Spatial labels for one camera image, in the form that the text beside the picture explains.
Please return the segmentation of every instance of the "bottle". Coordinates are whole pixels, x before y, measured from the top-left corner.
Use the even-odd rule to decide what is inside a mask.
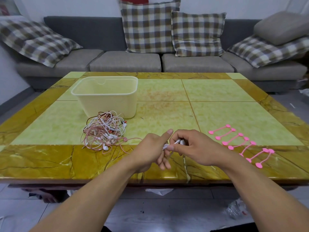
[[[226,209],[226,213],[229,215],[230,218],[233,218],[234,220],[250,215],[247,210],[247,206],[241,200],[241,198],[230,203]]]

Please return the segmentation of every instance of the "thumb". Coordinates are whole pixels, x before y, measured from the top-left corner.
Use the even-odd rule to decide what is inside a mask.
[[[189,155],[190,147],[180,144],[171,144],[167,146],[166,150],[178,152],[179,154],[187,156]]]
[[[169,138],[172,136],[172,134],[173,134],[172,129],[169,129],[164,134],[162,134],[162,136],[160,137],[160,141],[162,142],[162,145],[164,145],[169,140]]]

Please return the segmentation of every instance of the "person's left hand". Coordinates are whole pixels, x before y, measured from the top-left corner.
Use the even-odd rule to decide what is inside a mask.
[[[172,134],[173,130],[169,129],[162,136],[151,133],[145,136],[129,155],[130,158],[134,159],[137,172],[147,171],[153,162],[156,162],[162,170],[171,168],[166,158],[170,152],[167,150],[163,151],[162,148]]]

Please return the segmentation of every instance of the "black pants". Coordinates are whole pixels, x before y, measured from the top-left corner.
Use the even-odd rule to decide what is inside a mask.
[[[221,230],[212,230],[212,231],[230,232],[230,231],[236,231],[237,229],[242,229],[242,231],[259,232],[255,223],[249,223],[249,224],[233,226],[233,227],[229,227],[229,228],[225,228]],[[111,231],[106,226],[104,226],[101,232],[111,232]]]

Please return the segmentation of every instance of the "person's left arm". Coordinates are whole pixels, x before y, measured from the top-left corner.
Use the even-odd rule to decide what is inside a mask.
[[[173,130],[162,136],[147,134],[128,156],[83,186],[30,232],[101,231],[134,173],[148,170],[153,162],[157,162],[162,169],[170,168],[162,148],[172,133]]]

